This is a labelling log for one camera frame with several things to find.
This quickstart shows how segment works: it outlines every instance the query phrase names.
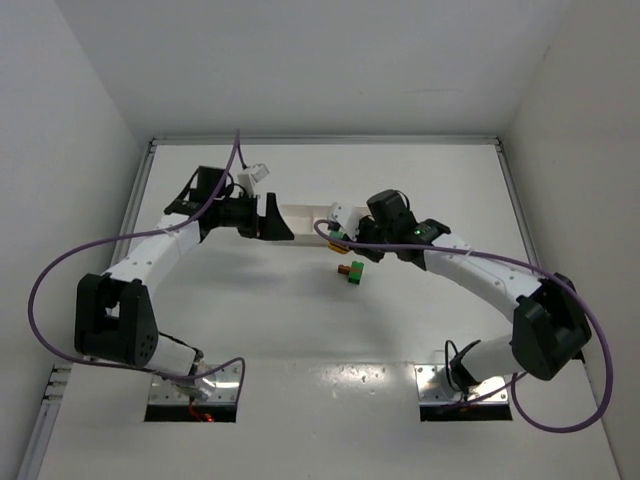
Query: metal frame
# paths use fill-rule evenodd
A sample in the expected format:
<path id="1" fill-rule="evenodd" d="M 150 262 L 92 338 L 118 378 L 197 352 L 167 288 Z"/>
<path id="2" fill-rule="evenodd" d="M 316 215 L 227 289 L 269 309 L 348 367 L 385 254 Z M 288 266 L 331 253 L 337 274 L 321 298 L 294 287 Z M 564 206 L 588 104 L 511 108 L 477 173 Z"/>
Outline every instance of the metal frame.
<path id="1" fill-rule="evenodd" d="M 504 151 L 504 145 L 502 145 L 502 142 L 500 140 L 498 140 L 498 143 L 496 144 L 496 153 L 498 154 L 498 160 L 500 160 L 500 168 L 502 169 L 504 181 L 507 184 L 509 199 L 511 200 L 513 213 L 516 216 L 516 223 L 518 224 L 518 229 L 520 230 L 520 236 L 522 237 L 522 241 L 524 242 L 524 250 L 527 253 L 527 258 L 529 259 L 530 264 L 539 267 L 540 259 L 538 258 L 536 248 L 533 244 L 533 239 L 531 238 L 531 231 L 529 230 L 529 225 L 527 224 L 527 219 L 525 218 L 524 210 L 522 209 L 522 204 L 520 203 L 520 197 L 518 196 L 516 184 L 513 181 L 513 175 L 511 173 L 509 162 L 507 161 L 507 155 Z"/>
<path id="2" fill-rule="evenodd" d="M 118 235 L 131 233 L 136 226 L 140 204 L 144 197 L 144 190 L 149 180 L 149 173 L 151 173 L 151 165 L 153 164 L 153 156 L 155 153 L 156 147 L 153 145 L 153 142 L 148 143 L 140 159 L 140 165 L 138 166 L 136 178 L 133 182 L 131 195 L 129 196 L 129 202 L 127 202 L 127 209 L 124 212 L 122 226 L 120 227 Z M 115 265 L 127 256 L 130 244 L 131 240 L 121 240 L 116 243 L 111 257 L 111 265 Z"/>
<path id="3" fill-rule="evenodd" d="M 51 369 L 47 387 L 42 396 L 40 411 L 16 477 L 17 480 L 36 480 L 38 478 L 70 374 L 70 364 L 56 364 Z"/>
<path id="4" fill-rule="evenodd" d="M 408 145 L 498 145 L 493 135 L 243 135 L 246 145 L 366 145 L 401 143 Z M 233 143 L 233 135 L 194 135 L 154 137 L 158 145 L 224 145 Z"/>

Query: small object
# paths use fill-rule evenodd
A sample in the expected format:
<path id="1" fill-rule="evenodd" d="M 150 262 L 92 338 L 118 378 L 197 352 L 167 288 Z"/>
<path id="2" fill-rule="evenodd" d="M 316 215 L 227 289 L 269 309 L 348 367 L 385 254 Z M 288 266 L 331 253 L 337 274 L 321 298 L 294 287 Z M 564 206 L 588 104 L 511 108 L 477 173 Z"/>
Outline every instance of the small object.
<path id="1" fill-rule="evenodd" d="M 245 168 L 238 174 L 238 185 L 244 189 L 247 195 L 255 195 L 255 186 L 260 180 L 269 175 L 266 165 L 259 163 Z"/>
<path id="2" fill-rule="evenodd" d="M 352 262 L 351 266 L 338 265 L 338 273 L 341 275 L 347 275 L 347 281 L 355 285 L 360 285 L 362 279 L 362 271 L 364 270 L 364 263 Z"/>

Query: green block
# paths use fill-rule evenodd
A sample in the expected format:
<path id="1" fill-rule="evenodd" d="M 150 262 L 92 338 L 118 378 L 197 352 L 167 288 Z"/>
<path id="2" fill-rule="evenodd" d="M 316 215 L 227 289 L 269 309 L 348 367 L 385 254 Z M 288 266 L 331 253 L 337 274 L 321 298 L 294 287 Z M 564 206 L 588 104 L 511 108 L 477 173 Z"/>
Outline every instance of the green block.
<path id="1" fill-rule="evenodd" d="M 353 283 L 354 285 L 360 285 L 360 280 L 362 280 L 363 271 L 364 271 L 364 263 L 352 262 L 351 271 L 349 272 L 349 277 L 347 278 L 347 281 L 349 283 Z"/>

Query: black bracket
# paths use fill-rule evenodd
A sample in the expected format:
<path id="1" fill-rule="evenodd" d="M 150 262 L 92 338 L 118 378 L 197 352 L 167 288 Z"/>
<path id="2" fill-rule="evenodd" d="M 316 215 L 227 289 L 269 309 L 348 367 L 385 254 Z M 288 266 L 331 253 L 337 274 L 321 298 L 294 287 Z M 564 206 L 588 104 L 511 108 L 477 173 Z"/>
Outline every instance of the black bracket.
<path id="1" fill-rule="evenodd" d="M 573 291 L 571 280 L 555 276 Z M 519 297 L 513 315 L 511 349 L 518 363 L 540 380 L 551 380 L 591 339 L 584 311 L 560 286 L 540 279 L 540 288 Z"/>
<path id="2" fill-rule="evenodd" d="M 117 317 L 107 313 L 118 306 Z M 87 274 L 78 283 L 74 346 L 78 353 L 145 366 L 158 345 L 149 292 L 140 280 Z"/>

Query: cable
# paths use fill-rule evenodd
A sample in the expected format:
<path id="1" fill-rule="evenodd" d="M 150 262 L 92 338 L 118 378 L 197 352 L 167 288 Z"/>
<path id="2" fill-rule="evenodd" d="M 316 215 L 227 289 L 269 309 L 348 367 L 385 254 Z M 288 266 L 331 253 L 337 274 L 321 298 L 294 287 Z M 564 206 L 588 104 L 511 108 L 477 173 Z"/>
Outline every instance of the cable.
<path id="1" fill-rule="evenodd" d="M 55 356 L 60 357 L 63 360 L 65 360 L 67 362 L 70 362 L 70 363 L 78 363 L 80 365 L 89 365 L 89 366 L 92 366 L 92 367 L 115 368 L 115 369 L 119 369 L 119 370 L 135 370 L 135 371 L 142 371 L 142 372 L 147 372 L 147 373 L 154 373 L 154 374 L 160 375 L 161 377 L 169 379 L 169 380 L 196 380 L 198 378 L 203 378 L 203 377 L 207 377 L 209 375 L 212 375 L 212 374 L 222 370 L 223 368 L 228 367 L 229 365 L 232 365 L 232 364 L 234 364 L 236 362 L 240 362 L 242 364 L 242 372 L 240 374 L 240 382 L 238 384 L 238 392 L 236 394 L 236 406 L 237 406 L 238 402 L 240 400 L 240 393 L 242 391 L 242 386 L 243 386 L 243 383 L 244 383 L 244 374 L 245 374 L 245 370 L 246 370 L 246 362 L 245 362 L 245 359 L 243 357 L 233 358 L 233 359 L 229 360 L 228 362 L 223 363 L 222 365 L 218 365 L 215 368 L 211 368 L 209 370 L 206 370 L 204 372 L 198 373 L 196 375 L 187 375 L 187 376 L 173 375 L 173 374 L 165 373 L 165 372 L 156 372 L 156 371 L 150 370 L 148 368 L 137 368 L 137 367 L 131 367 L 129 365 L 118 365 L 118 364 L 107 363 L 107 362 L 93 362 L 93 361 L 90 361 L 90 360 L 85 360 L 84 358 L 74 357 L 72 355 L 68 355 L 68 354 L 64 353 L 63 351 L 59 350 L 58 348 L 56 348 L 55 346 L 53 346 L 52 344 L 50 344 L 47 341 L 47 339 L 44 338 L 44 336 L 40 332 L 40 329 L 38 328 L 38 325 L 37 325 L 36 320 L 35 320 L 34 305 L 35 305 L 35 299 L 36 299 L 36 294 L 38 293 L 38 289 L 40 288 L 40 285 L 42 284 L 42 282 L 44 281 L 46 276 L 49 274 L 49 272 L 51 272 L 51 270 L 53 270 L 59 263 L 61 263 L 62 261 L 66 260 L 67 258 L 71 257 L 72 255 L 75 255 L 76 253 L 82 252 L 84 250 L 88 250 L 90 248 L 98 247 L 100 245 L 106 245 L 106 244 L 109 244 L 109 243 L 118 242 L 120 240 L 130 240 L 130 239 L 133 239 L 133 238 L 153 237 L 153 236 L 156 236 L 156 235 L 165 235 L 167 232 L 173 232 L 175 230 L 179 230 L 179 229 L 185 227 L 186 225 L 189 225 L 190 223 L 195 222 L 196 220 L 198 220 L 209 209 L 209 207 L 211 206 L 211 204 L 213 203 L 213 201 L 217 197 L 218 193 L 220 192 L 220 190 L 225 185 L 225 181 L 226 181 L 227 175 L 229 175 L 229 171 L 231 170 L 231 166 L 233 165 L 233 162 L 235 160 L 236 154 L 238 153 L 239 149 L 240 149 L 240 131 L 237 130 L 236 134 L 235 134 L 234 141 L 233 141 L 233 147 L 231 148 L 231 154 L 229 156 L 229 160 L 227 161 L 227 165 L 226 165 L 226 167 L 225 167 L 225 169 L 223 171 L 223 174 L 220 177 L 220 181 L 215 186 L 215 188 L 213 189 L 213 192 L 211 193 L 211 196 L 204 203 L 204 205 L 202 205 L 200 210 L 198 210 L 192 217 L 189 217 L 184 222 L 178 223 L 177 225 L 174 225 L 173 227 L 168 227 L 168 228 L 162 229 L 162 230 L 148 230 L 148 231 L 144 231 L 144 232 L 128 233 L 128 234 L 125 234 L 125 235 L 118 235 L 118 236 L 114 236 L 114 237 L 103 238 L 103 239 L 100 239 L 100 240 L 94 240 L 93 242 L 85 243 L 85 244 L 80 245 L 78 247 L 72 248 L 68 252 L 65 252 L 62 255 L 60 255 L 59 257 L 57 257 L 49 265 L 47 265 L 44 268 L 44 270 L 42 270 L 42 272 L 40 272 L 40 274 L 36 278 L 36 281 L 34 282 L 33 287 L 31 287 L 31 292 L 29 293 L 29 301 L 28 301 L 28 304 L 27 304 L 27 317 L 29 319 L 29 327 L 31 328 L 31 331 L 35 335 L 35 337 L 38 340 L 38 342 L 40 342 L 40 344 L 44 348 L 49 350 L 49 352 L 53 353 Z"/>
<path id="2" fill-rule="evenodd" d="M 399 193 L 404 197 L 404 201 L 407 204 L 407 210 L 411 210 L 411 202 L 409 201 L 409 197 L 407 197 L 407 194 L 404 192 L 401 192 L 400 190 L 396 190 L 396 193 Z"/>
<path id="3" fill-rule="evenodd" d="M 244 161 L 244 156 L 242 155 L 242 149 L 240 148 L 239 142 L 238 142 L 238 157 L 240 158 L 240 165 L 242 165 L 242 168 L 243 169 L 247 168 L 247 164 Z"/>
<path id="4" fill-rule="evenodd" d="M 504 255 L 498 255 L 495 253 L 488 252 L 478 252 L 478 251 L 469 251 L 462 250 L 459 248 L 446 248 L 446 247 L 436 247 L 433 245 L 413 245 L 413 244 L 388 244 L 388 243 L 356 243 L 356 242 L 348 242 L 345 240 L 338 240 L 335 238 L 329 237 L 326 233 L 320 230 L 320 225 L 327 225 L 329 222 L 327 220 L 318 220 L 313 224 L 313 228 L 316 233 L 323 239 L 327 241 L 331 241 L 332 243 L 342 245 L 349 248 L 368 248 L 375 250 L 429 250 L 432 252 L 440 252 L 440 253 L 449 253 L 455 255 L 471 255 L 473 257 L 478 258 L 486 258 L 489 260 L 497 260 L 503 263 L 509 263 L 511 265 L 516 265 L 518 267 L 531 270 L 539 275 L 542 275 L 549 279 L 549 281 L 556 284 L 558 287 L 562 288 L 567 294 L 580 306 L 582 311 L 587 316 L 593 330 L 596 332 L 596 336 L 598 337 L 598 341 L 600 342 L 600 347 L 602 348 L 602 355 L 604 356 L 604 365 L 605 365 L 605 387 L 604 394 L 602 395 L 602 401 L 596 411 L 586 420 L 579 422 L 575 425 L 571 425 L 568 427 L 551 427 L 548 425 L 542 425 L 535 420 L 532 420 L 528 416 L 524 416 L 523 418 L 529 422 L 534 427 L 543 430 L 545 432 L 550 433 L 573 433 L 578 432 L 580 430 L 584 430 L 585 428 L 593 425 L 595 422 L 600 420 L 604 413 L 607 411 L 609 404 L 611 403 L 611 396 L 613 394 L 613 359 L 611 358 L 611 348 L 609 347 L 609 343 L 607 342 L 607 338 L 604 334 L 604 330 L 600 325 L 600 322 L 596 318 L 595 314 L 587 305 L 587 303 L 575 292 L 571 287 L 569 287 L 566 283 L 561 281 L 558 277 L 556 277 L 553 273 L 537 267 L 536 265 L 531 265 L 527 262 L 523 262 L 521 260 L 516 260 L 515 258 L 505 257 Z M 522 376 L 518 376 L 512 378 L 511 381 L 508 382 L 508 385 L 511 387 L 511 394 L 515 392 L 515 382 L 518 381 Z M 522 407 L 519 405 L 518 399 L 516 395 L 513 395 L 513 403 L 518 412 L 522 411 Z"/>
<path id="5" fill-rule="evenodd" d="M 451 348 L 453 348 L 453 351 L 456 355 L 458 355 L 459 352 L 458 347 L 456 347 L 456 344 L 453 340 L 447 340 L 444 342 L 444 373 L 447 376 L 447 383 L 449 384 L 449 388 L 451 388 L 451 390 L 455 392 L 456 389 L 453 388 L 453 383 L 451 382 L 451 369 L 449 368 L 449 345 L 451 345 Z"/>

